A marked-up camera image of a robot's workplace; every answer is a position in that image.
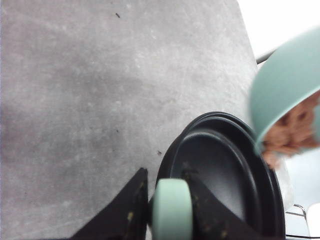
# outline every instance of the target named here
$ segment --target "mint green bowl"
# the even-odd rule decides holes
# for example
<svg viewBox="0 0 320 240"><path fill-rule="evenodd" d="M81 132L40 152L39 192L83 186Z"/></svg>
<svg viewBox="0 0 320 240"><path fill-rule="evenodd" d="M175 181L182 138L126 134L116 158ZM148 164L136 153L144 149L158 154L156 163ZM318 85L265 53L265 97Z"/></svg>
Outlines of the mint green bowl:
<svg viewBox="0 0 320 240"><path fill-rule="evenodd" d="M320 27L279 47L261 67L250 92L250 114L256 134L255 151L272 125L298 103L320 90ZM314 129L320 140L320 106Z"/></svg>

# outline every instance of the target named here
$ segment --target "mint green knob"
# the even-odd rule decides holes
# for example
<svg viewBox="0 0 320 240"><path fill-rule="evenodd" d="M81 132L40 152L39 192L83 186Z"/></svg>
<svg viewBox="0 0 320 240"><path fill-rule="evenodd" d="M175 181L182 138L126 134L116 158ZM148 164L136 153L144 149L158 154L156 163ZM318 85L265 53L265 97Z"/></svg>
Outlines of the mint green knob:
<svg viewBox="0 0 320 240"><path fill-rule="evenodd" d="M175 178L158 181L153 195L151 228L154 240L192 239L192 201L186 181Z"/></svg>
<svg viewBox="0 0 320 240"><path fill-rule="evenodd" d="M320 90L320 27L280 46L261 67L250 91L255 150L272 125L295 105ZM314 129L320 140L320 107Z"/></svg>

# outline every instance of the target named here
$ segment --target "ground meat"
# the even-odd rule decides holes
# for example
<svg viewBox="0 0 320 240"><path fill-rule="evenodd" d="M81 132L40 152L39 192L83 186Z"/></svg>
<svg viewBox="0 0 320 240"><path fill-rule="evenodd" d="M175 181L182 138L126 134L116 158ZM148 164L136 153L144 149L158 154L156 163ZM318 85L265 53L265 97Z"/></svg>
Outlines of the ground meat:
<svg viewBox="0 0 320 240"><path fill-rule="evenodd" d="M319 101L320 91L317 91L287 112L265 135L262 155L271 169L279 165L276 152L292 156L300 152L301 148L320 146L315 139L312 126L315 118L314 108Z"/></svg>

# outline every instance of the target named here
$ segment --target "gray countertop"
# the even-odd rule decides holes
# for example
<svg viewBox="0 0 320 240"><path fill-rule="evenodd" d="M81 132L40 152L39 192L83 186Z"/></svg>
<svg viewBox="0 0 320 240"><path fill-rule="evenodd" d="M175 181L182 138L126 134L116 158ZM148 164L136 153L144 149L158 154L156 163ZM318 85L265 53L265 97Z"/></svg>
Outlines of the gray countertop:
<svg viewBox="0 0 320 240"><path fill-rule="evenodd" d="M198 115L249 120L236 0L1 5L1 239L71 236Z"/></svg>

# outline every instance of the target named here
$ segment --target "black pan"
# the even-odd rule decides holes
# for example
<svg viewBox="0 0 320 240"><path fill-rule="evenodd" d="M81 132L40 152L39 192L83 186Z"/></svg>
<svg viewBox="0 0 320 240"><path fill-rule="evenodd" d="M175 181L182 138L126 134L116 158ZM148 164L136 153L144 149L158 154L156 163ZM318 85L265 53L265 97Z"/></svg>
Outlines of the black pan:
<svg viewBox="0 0 320 240"><path fill-rule="evenodd" d="M275 173L254 153L251 129L238 118L209 112L193 120L167 150L157 176L180 178L192 169L241 220L264 236L285 237Z"/></svg>

